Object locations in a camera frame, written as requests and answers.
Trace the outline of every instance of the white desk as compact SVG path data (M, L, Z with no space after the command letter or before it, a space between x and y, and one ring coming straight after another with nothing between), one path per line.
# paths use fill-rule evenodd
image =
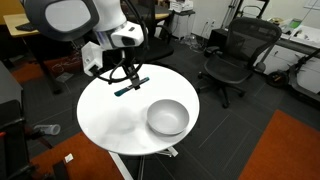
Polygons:
M114 76L123 77L123 70L119 68ZM129 86L129 80L108 85L95 79L79 99L77 115L81 129L91 141L108 151L140 156L165 150L181 141L198 119L198 95L184 77L155 65L143 65L139 76L150 80L137 91L116 97L114 92ZM146 122L147 110L160 99L173 99L186 107L190 121L185 131L166 136L150 129Z

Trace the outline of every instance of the chair wheel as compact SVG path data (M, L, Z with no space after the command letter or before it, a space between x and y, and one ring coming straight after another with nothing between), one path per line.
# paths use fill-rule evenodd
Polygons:
M239 97L243 97L245 94L246 94L245 92L241 92L238 95L239 95Z
M199 79L202 79L202 77L203 77L203 76L202 76L202 72L199 72L198 78L199 78Z
M229 107L229 105L230 105L230 103L227 103L227 104L223 103L223 104L222 104L222 107L223 107L224 109L227 109L227 108Z

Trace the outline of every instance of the orange carpet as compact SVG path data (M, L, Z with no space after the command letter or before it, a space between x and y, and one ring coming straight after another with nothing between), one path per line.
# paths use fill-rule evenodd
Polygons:
M45 61L44 64L54 77L60 76L64 72L76 73L82 71L82 60L71 57L62 57L58 59ZM44 74L40 65L33 60L22 61L15 64L18 68L12 71L11 74L19 82L24 83L33 79L42 77Z
M69 153L73 160L65 163L70 180L122 180L123 177L109 153L92 143L82 132L33 158L38 173L52 173L52 166Z
M320 132L277 110L239 179L320 179Z

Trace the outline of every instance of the stainless steel bowl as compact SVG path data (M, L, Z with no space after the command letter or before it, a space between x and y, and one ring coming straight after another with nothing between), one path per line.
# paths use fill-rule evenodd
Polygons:
M156 132L175 135L185 130L189 113L179 102L164 99L154 102L147 112L148 124Z

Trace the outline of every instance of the desk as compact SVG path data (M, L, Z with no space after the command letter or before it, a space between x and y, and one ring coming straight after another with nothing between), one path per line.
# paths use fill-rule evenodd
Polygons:
M303 54L312 54L315 50L317 50L316 47L300 44L297 42L290 41L288 39L280 39L276 42L276 45L291 49L293 51L297 51Z
M119 69L114 75L120 78L124 72ZM116 97L113 93L129 86L129 80L109 85L95 79L79 99L77 117L80 127L91 141L103 149L129 156L153 154L180 142L197 121L198 95L184 77L155 65L143 65L139 76L150 80L137 91L131 90ZM160 99L176 100L188 110L190 121L182 133L161 135L147 125L148 107Z
M155 11L156 11L156 20L163 20L170 16L171 12L168 10L168 8L157 6L155 5Z
M19 31L16 29L16 26L29 22L25 14L5 15L3 16L3 19L5 20L6 25L12 37L16 38L16 37L32 36L32 35L39 34L39 31L37 30L28 32L28 31Z

